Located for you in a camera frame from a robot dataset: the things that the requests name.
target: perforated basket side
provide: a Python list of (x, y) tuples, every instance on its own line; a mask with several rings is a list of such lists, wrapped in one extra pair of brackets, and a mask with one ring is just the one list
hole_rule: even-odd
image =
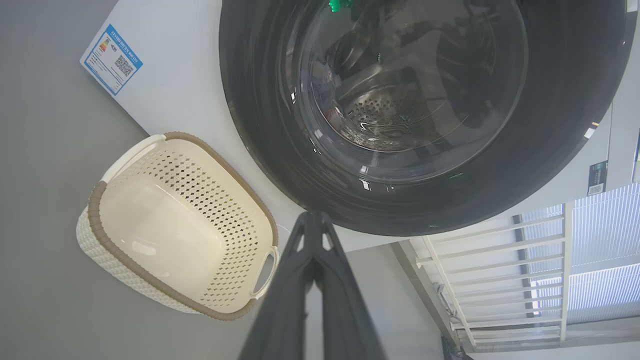
[(109, 274), (113, 275), (113, 277), (122, 281), (128, 287), (136, 290), (142, 295), (153, 299), (162, 305), (182, 311), (183, 313), (199, 313), (198, 311), (177, 302), (153, 287), (147, 281), (144, 281), (140, 276), (129, 270), (129, 268), (119, 262), (116, 257), (107, 251), (107, 249), (98, 242), (95, 235), (93, 235), (91, 227), (89, 226), (87, 210), (88, 208), (84, 209), (76, 225), (76, 238), (78, 245), (80, 245), (80, 248), (87, 256), (94, 260), (96, 264), (100, 265), (100, 267), (105, 269)]

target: door glass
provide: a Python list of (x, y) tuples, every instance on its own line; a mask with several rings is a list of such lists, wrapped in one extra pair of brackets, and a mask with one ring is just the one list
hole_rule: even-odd
[(527, 68), (510, 0), (332, 0), (297, 39), (302, 118), (318, 151), (363, 179), (454, 170), (498, 134)]

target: blue label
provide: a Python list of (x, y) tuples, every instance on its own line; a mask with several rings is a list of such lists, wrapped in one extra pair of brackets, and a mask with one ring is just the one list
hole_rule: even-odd
[(142, 61), (111, 24), (95, 43), (84, 64), (114, 96), (142, 67)]

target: qr code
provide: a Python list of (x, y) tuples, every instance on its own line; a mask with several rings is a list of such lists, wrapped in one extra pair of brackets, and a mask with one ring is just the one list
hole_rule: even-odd
[(597, 195), (599, 193), (602, 193), (603, 191), (604, 191), (604, 184), (589, 186), (589, 191), (587, 192), (587, 196)]
[(122, 74), (124, 74), (125, 78), (128, 78), (129, 74), (133, 71), (133, 68), (131, 67), (131, 65), (129, 65), (129, 62), (122, 55), (120, 55), (120, 57), (116, 60), (116, 66), (118, 67), (118, 69), (120, 69), (120, 71), (122, 71)]

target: sticker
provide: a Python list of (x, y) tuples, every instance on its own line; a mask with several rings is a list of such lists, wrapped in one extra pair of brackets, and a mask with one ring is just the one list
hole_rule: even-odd
[(84, 64), (114, 96), (142, 67), (142, 61), (111, 24), (95, 43)]
[(589, 167), (589, 190), (587, 196), (604, 193), (607, 182), (608, 161), (597, 163)]

